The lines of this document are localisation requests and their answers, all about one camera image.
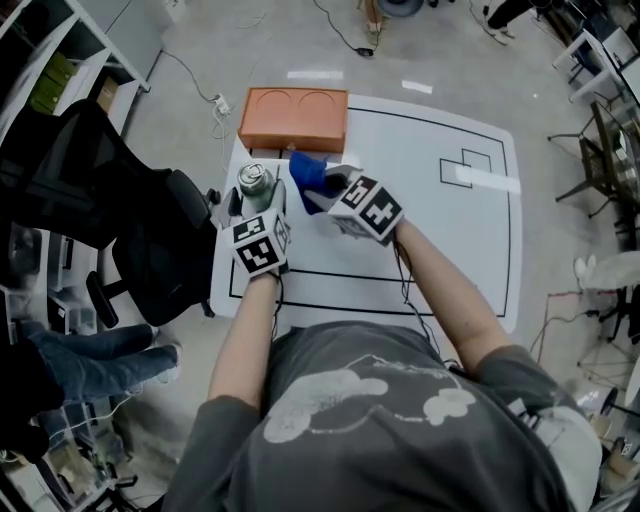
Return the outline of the black metal stand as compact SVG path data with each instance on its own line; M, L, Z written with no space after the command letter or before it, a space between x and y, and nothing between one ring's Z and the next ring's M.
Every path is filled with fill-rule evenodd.
M574 139L584 171L582 182L557 196L561 202L593 189L605 197L605 203L620 208L614 223L618 234L640 232L640 134L625 127L613 112L599 101L590 104L591 115L577 133L558 133L549 142Z

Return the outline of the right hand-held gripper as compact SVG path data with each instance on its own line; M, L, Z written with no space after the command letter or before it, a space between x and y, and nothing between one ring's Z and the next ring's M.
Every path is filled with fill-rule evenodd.
M341 164L325 170L325 178L343 176L350 179L362 169ZM343 233L354 238L370 239L388 245L404 210L378 181L360 174L334 202L318 192L304 192L302 201L308 213L328 212L329 218Z

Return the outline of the white rack with clear drawers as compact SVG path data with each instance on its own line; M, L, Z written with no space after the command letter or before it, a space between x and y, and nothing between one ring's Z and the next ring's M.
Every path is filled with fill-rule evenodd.
M99 251L46 230L0 222L0 342L16 343L41 325L62 334L94 334L96 311L86 278Z

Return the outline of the orange box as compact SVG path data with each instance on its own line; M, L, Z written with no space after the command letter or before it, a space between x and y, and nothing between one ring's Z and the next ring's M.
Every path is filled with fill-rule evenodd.
M253 87L238 137L248 149L341 153L348 92L343 89Z

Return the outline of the brown cardboard box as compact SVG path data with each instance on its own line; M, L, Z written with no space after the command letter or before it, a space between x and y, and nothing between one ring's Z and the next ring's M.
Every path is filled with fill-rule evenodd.
M108 113L110 111L118 88L119 85L112 77L107 76L104 79L104 82L96 98L96 102L104 112Z

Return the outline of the green box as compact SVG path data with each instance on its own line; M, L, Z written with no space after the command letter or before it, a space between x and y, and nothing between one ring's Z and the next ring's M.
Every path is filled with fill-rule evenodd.
M41 75L29 95L27 104L36 111L53 114L67 84L67 81L57 82L48 75Z
M75 73L76 66L58 51L51 56L43 71L44 75L61 86L66 86Z

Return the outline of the black mesh office chair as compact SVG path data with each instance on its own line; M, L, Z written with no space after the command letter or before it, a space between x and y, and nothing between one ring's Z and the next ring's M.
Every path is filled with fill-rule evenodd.
M211 207L178 169L152 169L128 148L97 102L83 99L59 115L23 107L0 142L0 215L111 248L119 280L92 271L89 297L107 328L119 318L113 297L128 293L144 320L167 324L209 304L217 238Z

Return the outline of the black swivel chair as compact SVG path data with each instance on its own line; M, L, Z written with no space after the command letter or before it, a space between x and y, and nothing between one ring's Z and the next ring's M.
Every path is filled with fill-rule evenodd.
M606 336L605 341L612 343L616 339L622 320L627 318L629 320L627 336L632 345L637 345L640 343L640 285L618 289L616 298L616 305L598 318L600 324L612 317L616 320L613 333Z

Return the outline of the blue cloth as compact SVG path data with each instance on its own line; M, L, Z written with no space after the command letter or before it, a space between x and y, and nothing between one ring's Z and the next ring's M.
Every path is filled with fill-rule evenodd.
M329 195L329 188L326 185L326 168L326 160L317 160L298 151L291 153L289 172L298 188L303 206L310 215L319 213L321 209L306 197L305 192Z

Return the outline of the person's left forearm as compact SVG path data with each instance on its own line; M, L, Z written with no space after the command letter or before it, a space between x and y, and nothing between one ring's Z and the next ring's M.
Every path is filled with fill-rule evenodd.
M251 407L261 403L275 312L277 278L253 278L241 299L212 372L208 400L227 396Z

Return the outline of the white desk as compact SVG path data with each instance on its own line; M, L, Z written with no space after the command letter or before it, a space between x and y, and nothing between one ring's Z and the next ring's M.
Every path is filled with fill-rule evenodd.
M600 42L589 31L582 30L568 47L553 61L552 67L558 69L560 64L587 44L599 62L600 70L594 77L569 96L574 103L587 93L592 93L607 79L624 86L633 100L640 105L640 50L631 42L627 34L618 27L603 42Z

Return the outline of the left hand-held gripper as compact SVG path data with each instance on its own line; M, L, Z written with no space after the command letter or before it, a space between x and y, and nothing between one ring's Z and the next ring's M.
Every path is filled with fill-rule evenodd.
M285 221L286 186L278 179L270 207L250 218L241 217L241 195L236 187L225 195L212 214L221 228L217 242L217 273L229 273L235 263L249 278L278 271L287 264L290 232Z

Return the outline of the person's grey printed t-shirt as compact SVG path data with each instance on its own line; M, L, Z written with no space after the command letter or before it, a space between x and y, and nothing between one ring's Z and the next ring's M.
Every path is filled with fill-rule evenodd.
M588 512L598 438L520 346L472 375L365 322L274 342L263 403L198 410L162 512Z

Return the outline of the person's right forearm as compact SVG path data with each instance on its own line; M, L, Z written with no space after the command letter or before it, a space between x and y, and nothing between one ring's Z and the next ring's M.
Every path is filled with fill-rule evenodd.
M402 219L394 234L401 258L468 373L511 345L476 286L414 224Z

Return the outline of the small steel bottle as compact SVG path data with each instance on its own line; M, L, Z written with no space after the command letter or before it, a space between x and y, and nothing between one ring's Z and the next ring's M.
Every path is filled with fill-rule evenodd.
M256 213L270 207L275 178L263 164L257 162L242 166L237 182L243 197Z

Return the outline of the white open shelf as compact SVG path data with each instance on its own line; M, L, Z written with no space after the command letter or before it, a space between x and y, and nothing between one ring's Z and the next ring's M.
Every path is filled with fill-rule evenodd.
M118 87L107 115L122 132L136 96L150 90L161 49L142 0L10 0L0 9L0 142L56 53L75 73L55 113L89 97L110 75Z

